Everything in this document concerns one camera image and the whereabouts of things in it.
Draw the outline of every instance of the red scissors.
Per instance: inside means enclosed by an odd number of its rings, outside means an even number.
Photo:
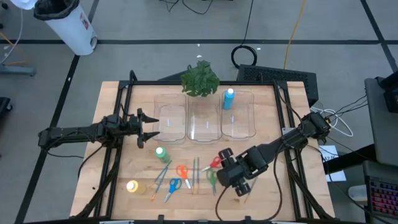
[[[188,167],[178,165],[177,168],[175,169],[175,171],[177,172],[177,175],[179,175],[183,180],[185,180],[185,183],[187,184],[188,189],[191,189],[191,185],[189,184],[189,181],[188,181]]]
[[[210,166],[206,166],[202,171],[208,170],[210,168],[221,168],[220,163],[221,159],[216,156],[214,157],[213,162],[211,162]]]

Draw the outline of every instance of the trash bag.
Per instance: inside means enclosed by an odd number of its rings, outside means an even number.
[[[33,16],[41,21],[63,19],[76,9],[79,0],[38,0]]]

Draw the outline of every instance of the green plant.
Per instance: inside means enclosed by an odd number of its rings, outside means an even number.
[[[217,91],[220,80],[211,70],[210,63],[203,60],[197,63],[195,68],[191,65],[184,75],[181,75],[182,91],[188,96],[207,96]]]

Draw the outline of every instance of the wooden tabletop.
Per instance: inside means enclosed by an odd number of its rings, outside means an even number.
[[[290,100],[294,110],[296,110],[300,116],[308,114],[310,110],[303,83],[289,82],[288,86]],[[118,82],[103,82],[93,119],[94,123],[101,121],[103,116],[113,113],[117,87]],[[219,86],[216,94],[222,94],[227,88],[229,88],[229,86]],[[178,177],[175,173],[177,165],[186,165],[189,168],[188,176],[190,181],[192,181],[194,157],[200,157],[200,168],[204,168],[222,149],[230,147],[234,155],[237,156],[251,146],[272,142],[280,137],[281,133],[273,87],[234,86],[233,88],[236,91],[251,91],[255,96],[254,117],[256,135],[247,141],[228,141],[221,138],[213,144],[197,144],[186,138],[183,144],[162,145],[160,142],[151,139],[144,144],[143,149],[137,147],[136,136],[124,137],[112,219],[153,220],[157,219],[158,215],[163,214],[166,220],[217,220],[215,215],[215,203],[223,187],[220,183],[217,183],[217,196],[214,197],[211,191],[211,185],[206,179],[205,172],[200,174],[199,190],[197,190],[197,180],[195,181],[195,193],[193,195],[191,191],[187,189],[187,186],[183,184],[180,190],[172,194],[167,203],[164,203],[164,197],[169,191],[170,179]],[[155,95],[181,93],[181,90],[181,86],[133,86],[129,112],[135,113],[138,108],[142,108],[146,115],[153,116]],[[124,91],[122,102],[124,102],[125,95],[126,91]],[[284,114],[285,123],[288,124],[285,111]],[[295,123],[299,124],[299,120],[297,118],[295,119]],[[144,130],[146,132],[151,132],[152,127],[153,124],[145,124]],[[314,139],[310,140],[310,145],[318,147]],[[89,143],[86,148],[85,157],[89,156],[99,146],[99,143]],[[133,179],[147,185],[154,181],[159,172],[165,167],[154,155],[155,149],[159,146],[166,148],[173,162],[170,165],[170,169],[165,176],[155,200],[151,202],[150,198],[155,191],[156,185],[148,188],[144,194],[139,195],[128,192],[126,190],[126,184]],[[81,170],[71,215],[76,215],[80,212],[98,188],[104,155],[105,149],[100,150],[100,152],[87,161]],[[331,216],[334,216],[319,152],[310,147],[306,147],[302,151],[302,158],[309,190],[325,211]],[[274,219],[294,220],[294,210],[283,154],[281,154],[277,160],[277,176],[282,187],[283,204],[280,213]],[[297,189],[302,211],[301,214],[304,217],[303,197],[299,188]],[[235,191],[229,188],[219,204],[219,215],[221,218],[224,220],[242,220],[245,215],[250,215],[252,219],[265,219],[275,213],[279,204],[279,191],[273,175],[273,164],[270,164],[268,170],[259,176],[246,203],[244,203],[245,197],[246,196],[238,197]],[[101,214],[105,213],[104,210],[107,201],[108,191],[104,194]]]

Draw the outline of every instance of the clear plastic container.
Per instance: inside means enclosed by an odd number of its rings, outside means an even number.
[[[154,137],[162,143],[181,144],[187,134],[187,97],[183,94],[161,94],[155,96]]]
[[[219,95],[188,97],[188,138],[199,143],[221,138]]]
[[[232,108],[230,110],[221,110],[223,138],[243,140],[256,135],[253,104],[254,95],[250,91],[235,91]]]

